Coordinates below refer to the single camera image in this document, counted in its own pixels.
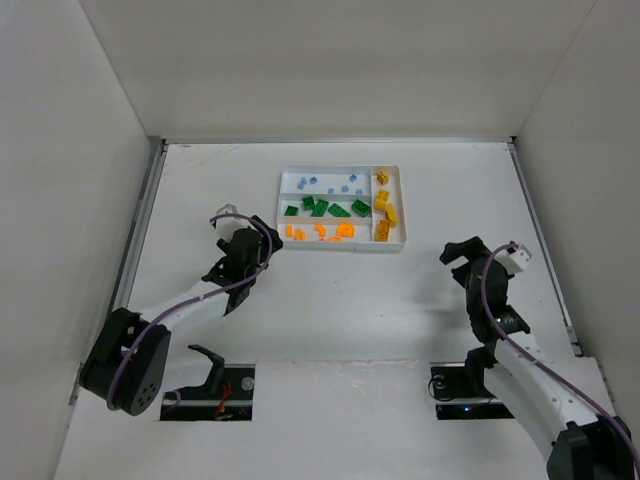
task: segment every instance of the green block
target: green block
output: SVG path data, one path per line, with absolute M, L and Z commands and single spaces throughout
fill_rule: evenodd
M 312 217 L 323 217 L 324 213 L 327 211 L 327 207 L 329 206 L 329 202 L 326 200 L 318 199 L 316 202 L 316 206 L 311 212 Z
M 355 202 L 353 202 L 353 205 L 351 205 L 351 210 L 356 212 L 361 217 L 367 217 L 371 213 L 371 207 L 361 200 L 356 200 Z
M 295 217 L 296 215 L 298 215 L 298 211 L 300 209 L 298 207 L 294 207 L 293 205 L 289 205 L 287 207 L 287 210 L 284 212 L 284 216 L 285 217 Z
M 344 208 L 342 208 L 337 203 L 334 203 L 329 207 L 329 213 L 334 217 L 350 217 L 351 214 L 347 212 Z
M 313 197 L 304 197 L 302 199 L 302 209 L 303 210 L 313 210 L 316 206 L 313 203 Z

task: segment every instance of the white tray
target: white tray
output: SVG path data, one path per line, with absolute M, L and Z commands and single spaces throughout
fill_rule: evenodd
M 389 173 L 389 182 L 382 186 L 376 178 L 378 170 L 383 169 Z M 349 177 L 356 175 L 352 182 Z M 302 178 L 307 183 L 304 189 L 298 189 Z M 318 182 L 311 183 L 311 177 L 316 177 Z M 349 191 L 342 192 L 346 185 Z M 376 242 L 375 233 L 378 222 L 385 218 L 384 212 L 374 209 L 374 200 L 378 190 L 384 189 L 390 193 L 389 202 L 393 204 L 398 215 L 398 225 L 391 229 L 389 241 Z M 340 205 L 351 214 L 349 218 L 334 217 L 328 211 L 323 217 L 312 217 L 311 211 L 305 211 L 302 207 L 302 199 L 312 196 L 314 202 L 323 199 Z M 351 205 L 356 200 L 361 200 L 371 207 L 371 215 L 362 218 L 351 210 Z M 298 215 L 285 216 L 288 206 L 298 207 Z M 284 241 L 285 248 L 297 249 L 322 249 L 322 250 L 359 250 L 368 252 L 397 252 L 404 248 L 407 241 L 406 223 L 404 218 L 404 205 L 402 203 L 402 189 L 400 183 L 400 170 L 395 166 L 356 166 L 356 167 L 314 167 L 292 166 L 282 171 L 280 184 L 280 196 L 278 198 L 278 214 L 276 220 L 278 233 Z M 336 235 L 338 225 L 350 223 L 355 227 L 355 237 L 342 237 L 340 242 L 329 242 L 329 238 Z M 315 230 L 316 225 L 323 225 L 327 229 L 325 241 L 320 241 L 320 235 Z M 294 232 L 302 230 L 306 233 L 306 240 L 294 240 L 287 236 L 287 226 L 292 225 Z

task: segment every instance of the yellow block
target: yellow block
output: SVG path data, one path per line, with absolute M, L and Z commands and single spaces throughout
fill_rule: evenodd
M 378 190 L 378 195 L 376 198 L 379 198 L 380 200 L 384 200 L 385 202 L 389 201 L 389 195 L 391 195 L 388 191 L 386 190 Z
M 375 201 L 373 202 L 373 208 L 384 212 L 387 208 L 387 201 L 382 200 L 380 197 L 376 197 Z
M 393 208 L 393 204 L 390 203 L 387 205 L 387 209 L 384 211 L 384 216 L 391 224 L 391 228 L 398 226 L 398 215 L 396 214 L 396 209 Z
M 388 220 L 380 220 L 378 229 L 376 230 L 376 242 L 387 242 L 389 240 L 389 230 L 391 223 Z
M 355 237 L 356 229 L 350 223 L 342 223 L 338 226 L 336 233 L 341 237 Z
M 389 183 L 389 173 L 386 170 L 378 170 L 377 178 L 380 185 L 386 185 Z

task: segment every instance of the white floor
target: white floor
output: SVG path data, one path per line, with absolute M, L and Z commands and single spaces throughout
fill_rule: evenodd
M 544 462 L 517 422 L 438 422 L 426 394 L 428 361 L 462 361 L 478 346 L 464 292 L 438 262 L 446 242 L 474 235 L 489 247 L 517 240 L 533 251 L 510 301 L 547 354 L 573 364 L 506 144 L 171 146 L 130 308 L 208 271 L 220 256 L 207 222 L 218 207 L 234 203 L 274 222 L 282 168 L 323 163 L 400 168 L 405 249 L 276 254 L 222 327 L 172 339 L 173 361 L 190 358 L 186 345 L 196 340 L 228 361 L 258 361 L 254 420 L 160 424 L 158 401 L 132 419 L 82 391 L 59 480 L 543 478 Z M 595 362 L 572 368 L 606 403 Z

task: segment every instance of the white board panel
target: white board panel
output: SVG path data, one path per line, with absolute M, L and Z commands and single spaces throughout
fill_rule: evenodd
M 598 368 L 562 370 L 611 411 Z M 57 480 L 540 480 L 515 420 L 438 421 L 424 362 L 261 363 L 251 422 L 132 419 L 82 391 Z
M 275 224 L 289 165 L 396 165 L 407 238 L 397 254 L 278 252 L 249 299 L 219 328 L 172 340 L 201 343 L 236 362 L 260 360 L 462 361 L 478 342 L 464 291 L 438 257 L 474 235 L 531 247 L 510 301 L 554 355 L 572 355 L 562 312 L 505 143 L 172 145 L 158 187 L 130 307 L 191 287 L 221 251 L 208 220 L 227 204 Z
M 150 134 L 515 135 L 594 0 L 82 0 Z
M 600 0 L 518 140 L 585 350 L 640 436 L 640 3 Z
M 0 477 L 51 478 L 149 144 L 76 0 L 0 2 Z

